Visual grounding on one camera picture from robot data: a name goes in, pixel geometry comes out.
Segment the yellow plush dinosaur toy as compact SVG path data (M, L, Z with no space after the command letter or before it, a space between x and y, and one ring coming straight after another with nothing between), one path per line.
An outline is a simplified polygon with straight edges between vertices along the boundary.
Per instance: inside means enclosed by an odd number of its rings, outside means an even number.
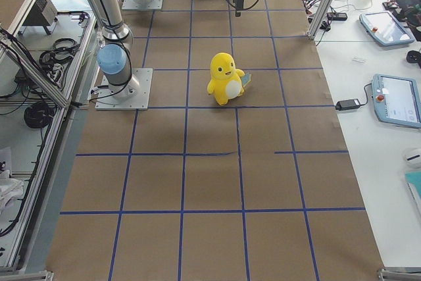
M228 53L217 53L210 63L210 81L207 93L223 106L229 100L242 96L251 74L236 68L234 58Z

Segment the far blue teach pendant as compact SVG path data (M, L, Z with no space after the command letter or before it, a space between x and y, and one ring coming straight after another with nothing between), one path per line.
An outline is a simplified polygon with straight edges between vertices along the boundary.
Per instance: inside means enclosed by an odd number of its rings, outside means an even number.
M412 33L389 11L363 13L359 16L359 22L380 45L404 45L415 41Z

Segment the blue teach pendant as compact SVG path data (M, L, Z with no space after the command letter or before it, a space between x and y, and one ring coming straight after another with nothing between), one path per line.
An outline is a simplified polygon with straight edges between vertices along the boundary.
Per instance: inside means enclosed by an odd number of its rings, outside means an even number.
M380 122L420 129L420 96L414 79L375 74L372 93Z
M359 16L359 22L380 45L404 45L415 41L412 33L389 11L363 13Z

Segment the black power adapter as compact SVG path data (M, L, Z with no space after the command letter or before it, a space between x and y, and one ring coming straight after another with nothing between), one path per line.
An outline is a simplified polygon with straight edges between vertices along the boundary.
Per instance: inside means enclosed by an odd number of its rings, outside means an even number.
M359 107L361 107L361 103L358 99L339 100L335 104L335 109L337 111L348 111L348 110L358 109Z

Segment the near blue teach pendant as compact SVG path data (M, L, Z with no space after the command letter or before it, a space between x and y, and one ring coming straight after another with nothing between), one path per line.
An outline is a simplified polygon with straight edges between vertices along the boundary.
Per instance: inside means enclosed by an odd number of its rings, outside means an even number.
M380 122L420 129L420 96L414 79L375 74L372 93Z

